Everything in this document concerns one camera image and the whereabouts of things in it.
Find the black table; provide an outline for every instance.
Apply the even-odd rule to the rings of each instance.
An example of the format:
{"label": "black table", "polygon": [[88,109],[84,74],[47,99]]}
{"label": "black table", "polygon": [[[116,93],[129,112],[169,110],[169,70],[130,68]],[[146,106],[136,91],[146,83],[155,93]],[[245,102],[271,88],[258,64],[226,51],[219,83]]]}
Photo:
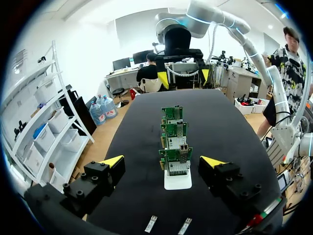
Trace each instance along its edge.
{"label": "black table", "polygon": [[[183,106],[189,123],[187,143],[193,147],[192,187],[165,190],[158,150],[162,149],[162,107]],[[262,185],[262,203],[280,195],[274,169],[260,140],[243,115],[217,90],[185,90],[142,94],[125,114],[106,159],[124,155],[126,172],[110,198],[103,198],[88,221],[118,234],[144,232],[152,215],[158,219],[150,234],[179,232],[192,218],[185,235],[233,234],[239,223],[220,198],[215,198],[198,174],[200,155],[233,161],[253,183]]]}

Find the office chair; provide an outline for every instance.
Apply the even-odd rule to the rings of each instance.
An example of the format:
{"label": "office chair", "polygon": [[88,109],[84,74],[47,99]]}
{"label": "office chair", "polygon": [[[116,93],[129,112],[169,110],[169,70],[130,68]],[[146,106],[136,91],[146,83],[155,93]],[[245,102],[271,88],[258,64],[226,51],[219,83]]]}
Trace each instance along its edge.
{"label": "office chair", "polygon": [[109,84],[107,84],[106,87],[107,87],[107,91],[108,91],[109,96],[110,96],[112,99],[114,99],[113,94],[112,94],[112,92],[111,92],[111,90],[110,90],[111,86],[110,86]]}
{"label": "office chair", "polygon": [[117,88],[113,92],[111,92],[110,88],[111,88],[110,85],[107,84],[107,90],[108,90],[109,95],[112,98],[117,95],[119,97],[119,100],[120,100],[120,102],[115,104],[116,108],[121,108],[121,107],[124,107],[125,105],[129,104],[128,100],[126,100],[126,99],[122,100],[122,94],[125,92],[124,88]]}
{"label": "office chair", "polygon": [[158,92],[161,88],[162,82],[160,79],[144,79],[140,81],[139,88],[145,93]]}

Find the green circuit board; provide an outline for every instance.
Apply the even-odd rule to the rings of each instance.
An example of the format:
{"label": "green circuit board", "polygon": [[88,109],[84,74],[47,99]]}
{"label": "green circuit board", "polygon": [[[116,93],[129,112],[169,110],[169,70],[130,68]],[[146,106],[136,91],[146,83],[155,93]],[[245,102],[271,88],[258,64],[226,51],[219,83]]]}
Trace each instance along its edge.
{"label": "green circuit board", "polygon": [[188,147],[187,144],[181,145],[181,149],[163,149],[159,150],[159,154],[162,156],[161,160],[166,160],[167,162],[180,162],[185,163],[190,161],[192,148]]}
{"label": "green circuit board", "polygon": [[178,122],[171,124],[161,124],[162,130],[170,137],[183,137],[187,133],[187,122]]}
{"label": "green circuit board", "polygon": [[190,170],[192,148],[187,144],[187,122],[182,119],[182,107],[162,108],[161,143],[164,149],[159,150],[162,170],[168,175],[187,175]]}
{"label": "green circuit board", "polygon": [[182,107],[179,105],[175,105],[174,107],[162,108],[162,112],[165,113],[166,121],[182,119]]}

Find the ceiling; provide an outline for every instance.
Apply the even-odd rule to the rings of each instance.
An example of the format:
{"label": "ceiling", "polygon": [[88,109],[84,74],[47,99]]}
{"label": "ceiling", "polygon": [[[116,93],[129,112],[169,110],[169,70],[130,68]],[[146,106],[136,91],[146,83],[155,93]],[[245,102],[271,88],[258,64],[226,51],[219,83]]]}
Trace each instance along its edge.
{"label": "ceiling", "polygon": [[[219,6],[229,0],[202,0]],[[159,8],[187,9],[190,0],[92,0],[71,17],[71,20],[106,24],[109,21],[140,11]]]}
{"label": "ceiling", "polygon": [[47,1],[36,15],[36,21],[67,20],[78,9],[91,0],[53,0]]}
{"label": "ceiling", "polygon": [[[282,28],[296,27],[271,0],[202,0],[208,5],[220,8],[243,18],[248,24],[284,44]],[[63,19],[95,24],[107,24],[120,17],[136,12],[169,8],[170,12],[181,13],[187,9],[190,0],[54,0],[38,14],[37,21]]]}

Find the cardboard tube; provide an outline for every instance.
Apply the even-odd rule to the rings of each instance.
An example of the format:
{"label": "cardboard tube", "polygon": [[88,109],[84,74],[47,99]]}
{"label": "cardboard tube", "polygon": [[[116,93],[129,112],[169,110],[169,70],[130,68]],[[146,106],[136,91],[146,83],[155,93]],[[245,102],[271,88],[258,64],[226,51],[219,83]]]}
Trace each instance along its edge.
{"label": "cardboard tube", "polygon": [[49,163],[49,165],[48,165],[48,172],[49,172],[48,182],[50,182],[54,171],[55,171],[54,164],[53,163]]}

